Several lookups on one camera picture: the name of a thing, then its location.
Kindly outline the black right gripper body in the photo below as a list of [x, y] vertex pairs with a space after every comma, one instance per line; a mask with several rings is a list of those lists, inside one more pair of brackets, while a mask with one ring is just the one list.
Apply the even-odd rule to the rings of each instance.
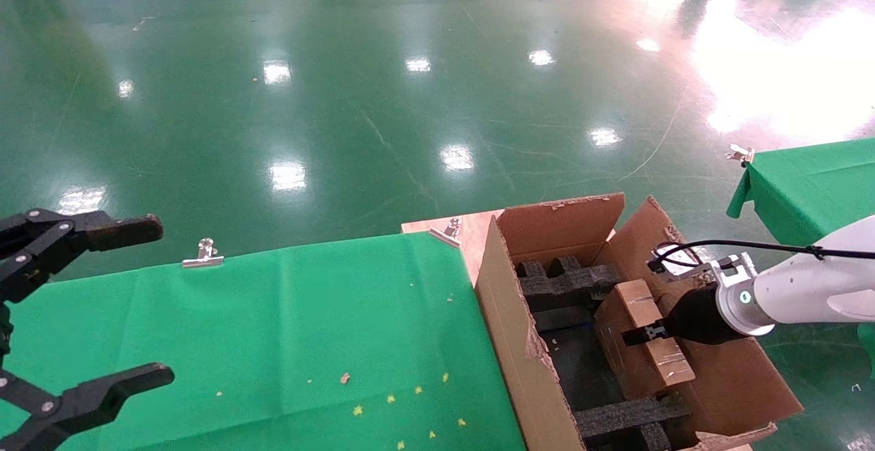
[[746, 338], [726, 323], [718, 309], [718, 287], [709, 285], [686, 292], [660, 295], [662, 325], [669, 337], [719, 345]]

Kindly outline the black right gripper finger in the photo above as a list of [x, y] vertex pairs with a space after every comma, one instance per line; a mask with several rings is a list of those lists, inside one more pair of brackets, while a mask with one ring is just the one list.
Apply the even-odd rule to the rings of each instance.
[[646, 325], [622, 333], [622, 340], [626, 347], [634, 347], [659, 339], [669, 339], [671, 333], [663, 325]]

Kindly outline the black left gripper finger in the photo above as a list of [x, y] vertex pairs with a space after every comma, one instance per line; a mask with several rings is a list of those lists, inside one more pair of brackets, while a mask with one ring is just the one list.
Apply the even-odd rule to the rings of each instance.
[[116, 219], [97, 210], [63, 215], [31, 209], [1, 221], [1, 299], [20, 303], [85, 252], [113, 251], [163, 238], [156, 215]]
[[1, 371], [3, 401], [29, 414], [16, 431], [3, 436], [3, 450], [56, 450], [78, 433], [112, 423], [134, 395], [171, 385], [175, 374], [165, 364], [144, 364], [97, 377], [52, 395], [41, 387]]

